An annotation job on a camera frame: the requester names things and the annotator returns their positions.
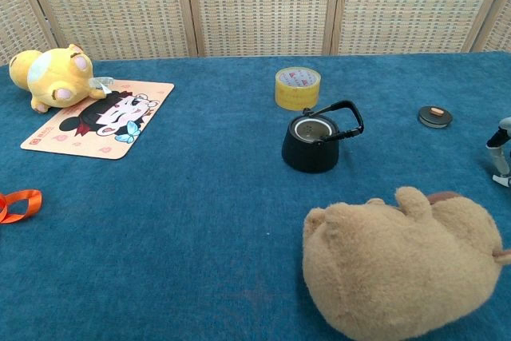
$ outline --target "small cap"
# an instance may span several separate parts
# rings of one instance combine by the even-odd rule
[[[431,128],[445,128],[453,120],[446,109],[436,105],[427,105],[418,111],[418,119]]]

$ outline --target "orange lanyard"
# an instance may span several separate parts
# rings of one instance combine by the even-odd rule
[[[9,205],[21,200],[29,201],[26,212],[21,215],[17,213],[9,213]],[[41,205],[42,194],[37,189],[26,189],[24,191],[14,192],[8,195],[2,195],[0,193],[0,224],[11,224],[33,216],[39,212]]]

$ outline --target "kettle handle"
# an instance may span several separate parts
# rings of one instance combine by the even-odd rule
[[[360,112],[358,111],[357,106],[353,103],[353,101],[350,101],[350,100],[338,101],[324,109],[321,109],[318,112],[311,113],[309,116],[313,117],[314,115],[319,115],[320,113],[335,111],[337,109],[342,109],[342,108],[348,108],[353,113],[353,115],[355,116],[355,119],[357,120],[358,127],[354,128],[354,129],[349,129],[347,131],[342,131],[342,132],[336,133],[335,135],[331,135],[328,137],[322,137],[318,141],[326,142],[326,141],[342,140],[342,139],[346,139],[347,137],[358,136],[360,133],[362,133],[364,131],[364,120],[362,119],[362,115],[360,115]]]

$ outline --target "wicker panel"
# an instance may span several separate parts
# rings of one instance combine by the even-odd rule
[[[511,51],[511,0],[506,0],[486,40],[484,51]]]
[[[196,1],[207,56],[322,53],[328,0]]]
[[[50,40],[28,0],[0,0],[0,65],[23,50],[49,50]]]
[[[459,52],[484,0],[346,0],[339,54]]]
[[[180,0],[46,1],[66,43],[94,59],[188,56]]]

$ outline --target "blue felt surface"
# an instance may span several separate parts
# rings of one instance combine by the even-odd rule
[[[366,123],[324,174],[280,157],[296,113],[275,105],[275,73],[292,65],[322,74],[318,107],[348,98]],[[33,112],[0,68],[0,192],[44,196],[33,219],[0,226],[2,340],[342,340],[303,282],[303,218],[394,203],[401,185],[466,194],[511,247],[511,190],[485,151],[511,114],[509,54],[105,61],[95,75],[176,85],[119,161],[21,150],[55,111]],[[448,129],[418,122],[429,104],[454,115]],[[422,339],[509,339],[510,312],[508,268],[481,309]]]

